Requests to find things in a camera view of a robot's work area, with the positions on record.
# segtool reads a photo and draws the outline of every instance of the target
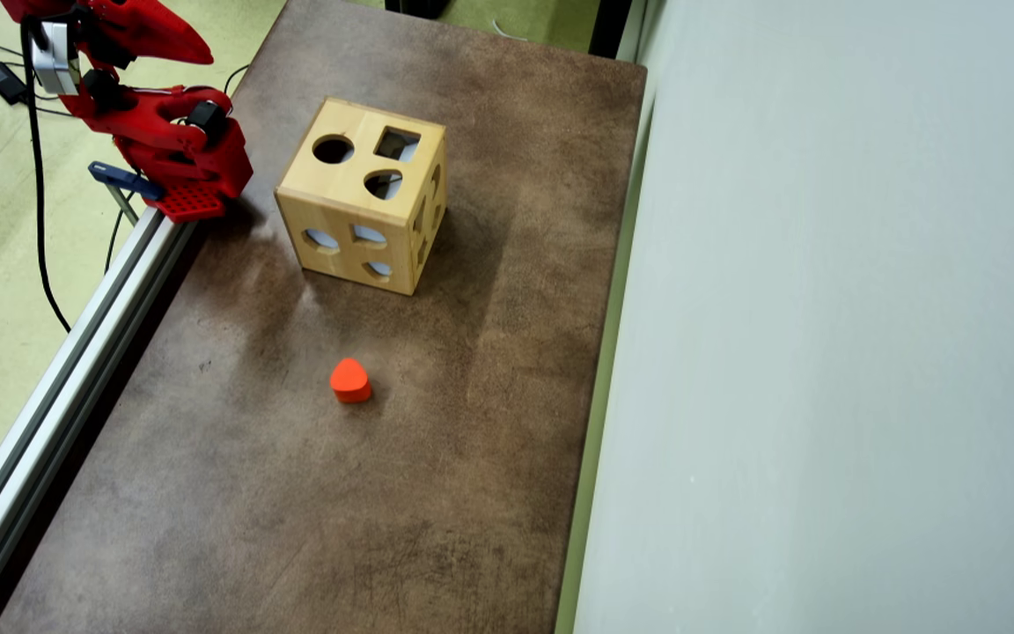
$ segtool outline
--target wooden cube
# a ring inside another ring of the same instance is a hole
[[[299,266],[414,294],[448,202],[444,132],[328,96],[277,187]]]

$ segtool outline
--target red heart-shaped block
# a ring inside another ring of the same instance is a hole
[[[331,389],[339,403],[362,403],[370,398],[370,377],[354,358],[344,358],[331,373]]]

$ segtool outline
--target red robot arm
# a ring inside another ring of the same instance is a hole
[[[61,95],[62,103],[93,131],[112,134],[124,159],[162,186],[164,196],[149,204],[182,222],[221,216],[224,199],[240,196],[252,165],[224,92],[118,83],[117,68],[136,57],[212,64],[210,48],[182,17],[157,0],[3,0],[3,5],[15,21],[28,16],[69,25],[68,45],[88,56],[93,68],[74,87],[75,95]]]

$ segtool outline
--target floor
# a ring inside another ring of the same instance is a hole
[[[440,20],[504,32],[556,47],[588,48],[598,0],[453,0]],[[359,0],[381,7],[383,0]],[[165,0],[213,49],[209,68],[141,59],[124,73],[125,83],[222,85],[247,64],[284,0]],[[17,49],[17,27],[0,8],[0,45]],[[0,61],[16,57],[0,51]],[[57,101],[46,108],[57,109]],[[117,206],[107,190],[85,172],[93,160],[124,165],[107,137],[89,133],[67,117],[41,114],[46,182],[46,250],[50,277],[70,323],[76,320],[103,274]],[[129,232],[122,225],[117,249]],[[24,108],[0,97],[0,442],[37,380],[64,340],[46,305],[37,273],[33,165]]]

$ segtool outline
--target circular hole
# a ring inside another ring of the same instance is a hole
[[[385,245],[385,236],[378,229],[363,227],[361,224],[352,224],[350,228],[355,233],[356,242],[364,242],[369,248],[383,248]]]
[[[366,264],[363,264],[363,269],[366,269],[366,272],[370,273],[370,277],[374,277],[379,282],[390,280],[390,266],[388,264],[384,264],[383,262],[366,262]]]
[[[310,153],[322,162],[336,164],[349,160],[355,153],[355,145],[347,137],[335,134],[335,136],[320,137],[310,147]]]
[[[339,241],[331,236],[331,233],[319,229],[307,229],[303,232],[312,248],[321,253],[339,253]]]
[[[385,169],[374,171],[363,181],[366,191],[373,194],[374,198],[382,198],[383,201],[397,196],[397,190],[402,188],[402,172],[397,169]]]

